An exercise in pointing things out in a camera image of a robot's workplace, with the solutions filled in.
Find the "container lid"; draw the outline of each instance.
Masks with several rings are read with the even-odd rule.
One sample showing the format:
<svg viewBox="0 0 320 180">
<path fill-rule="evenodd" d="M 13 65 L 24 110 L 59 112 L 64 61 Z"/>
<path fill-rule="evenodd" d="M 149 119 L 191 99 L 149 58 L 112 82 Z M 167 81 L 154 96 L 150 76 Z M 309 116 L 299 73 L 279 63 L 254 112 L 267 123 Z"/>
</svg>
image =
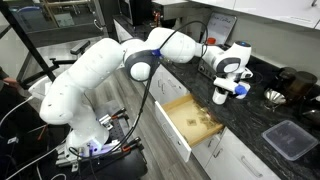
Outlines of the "container lid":
<svg viewBox="0 0 320 180">
<path fill-rule="evenodd" d="M 318 144 L 316 138 L 289 120 L 263 132 L 262 137 L 290 161 L 297 160 Z"/>
</svg>

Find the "shelf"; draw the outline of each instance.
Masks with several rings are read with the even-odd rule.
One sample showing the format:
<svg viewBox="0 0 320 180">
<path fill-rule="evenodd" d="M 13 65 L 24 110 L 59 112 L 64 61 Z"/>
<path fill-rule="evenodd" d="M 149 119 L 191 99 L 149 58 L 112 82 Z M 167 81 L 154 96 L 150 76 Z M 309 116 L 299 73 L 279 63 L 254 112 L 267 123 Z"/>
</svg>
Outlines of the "shelf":
<svg viewBox="0 0 320 180">
<path fill-rule="evenodd" d="M 11 29 L 10 25 L 1 25 L 0 26 L 0 39 L 7 34 L 7 32 Z"/>
</svg>

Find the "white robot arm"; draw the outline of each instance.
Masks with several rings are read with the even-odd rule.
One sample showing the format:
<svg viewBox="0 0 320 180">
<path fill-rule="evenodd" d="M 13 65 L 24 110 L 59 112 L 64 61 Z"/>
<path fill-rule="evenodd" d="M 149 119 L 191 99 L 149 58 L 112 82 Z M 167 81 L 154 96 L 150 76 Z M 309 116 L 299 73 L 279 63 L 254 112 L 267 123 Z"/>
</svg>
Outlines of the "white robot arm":
<svg viewBox="0 0 320 180">
<path fill-rule="evenodd" d="M 160 55 L 177 63 L 186 63 L 194 56 L 202 56 L 217 72 L 229 73 L 227 81 L 232 82 L 232 86 L 236 77 L 245 71 L 251 53 L 250 45 L 237 42 L 227 51 L 208 46 L 204 53 L 202 44 L 180 32 L 176 32 L 163 45 L 172 33 L 171 29 L 155 28 L 145 42 L 132 39 L 119 44 L 109 38 L 103 39 L 52 83 L 41 104 L 40 116 L 49 124 L 68 123 L 72 127 L 65 145 L 68 161 L 77 158 L 69 153 L 70 147 L 83 148 L 83 156 L 89 156 L 89 149 L 93 150 L 93 154 L 106 151 L 104 144 L 109 132 L 96 120 L 92 108 L 81 102 L 81 97 L 87 89 L 97 87 L 117 68 L 124 65 L 132 79 L 145 81 L 155 71 L 151 72 L 152 63 L 159 63 L 157 59 Z"/>
</svg>

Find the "floor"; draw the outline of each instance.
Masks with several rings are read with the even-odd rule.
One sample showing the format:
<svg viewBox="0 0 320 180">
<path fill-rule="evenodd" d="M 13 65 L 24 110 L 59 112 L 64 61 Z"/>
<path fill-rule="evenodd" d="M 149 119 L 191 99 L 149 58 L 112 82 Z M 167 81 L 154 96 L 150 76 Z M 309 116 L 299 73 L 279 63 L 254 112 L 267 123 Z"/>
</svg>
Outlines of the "floor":
<svg viewBox="0 0 320 180">
<path fill-rule="evenodd" d="M 65 58 L 69 56 L 69 47 L 75 43 L 41 47 L 39 51 L 46 58 L 52 56 Z M 116 100 L 120 107 L 126 107 L 130 119 L 135 119 L 144 87 L 143 83 L 130 80 L 124 69 L 118 69 L 96 89 L 87 91 L 86 95 L 94 107 L 110 100 Z M 32 100 L 31 104 L 39 109 L 40 103 L 40 101 Z M 171 142 L 155 120 L 154 99 L 151 95 L 147 98 L 141 120 L 133 133 L 133 137 L 136 136 L 142 139 L 145 147 L 144 154 L 148 162 L 148 173 L 141 178 L 142 180 L 209 179 L 193 155 L 191 155 L 189 162 L 185 163 L 171 146 Z"/>
</svg>

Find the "black countertop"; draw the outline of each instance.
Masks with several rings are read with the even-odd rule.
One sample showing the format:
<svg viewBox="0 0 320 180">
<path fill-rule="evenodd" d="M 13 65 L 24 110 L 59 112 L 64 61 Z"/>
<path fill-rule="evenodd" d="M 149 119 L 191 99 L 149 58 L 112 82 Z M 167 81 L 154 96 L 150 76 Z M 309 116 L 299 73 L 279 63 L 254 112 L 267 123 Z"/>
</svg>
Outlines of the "black countertop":
<svg viewBox="0 0 320 180">
<path fill-rule="evenodd" d="M 150 28 L 135 27 L 135 31 L 121 16 L 114 18 L 134 37 L 146 39 Z M 312 130 L 297 119 L 297 107 L 280 106 L 275 112 L 264 107 L 264 87 L 279 70 L 270 64 L 251 57 L 247 67 L 254 76 L 248 80 L 251 89 L 245 99 L 228 98 L 223 105 L 212 101 L 213 82 L 197 71 L 196 64 L 172 64 L 163 61 L 166 67 L 209 111 L 228 127 L 253 153 L 255 153 L 281 179 L 320 179 L 320 146 L 316 146 L 296 161 L 288 161 L 271 147 L 262 133 L 283 120 L 291 120 L 320 140 L 320 131 Z"/>
<path fill-rule="evenodd" d="M 1 25 L 0 26 L 0 39 L 11 29 L 10 25 Z"/>
</svg>

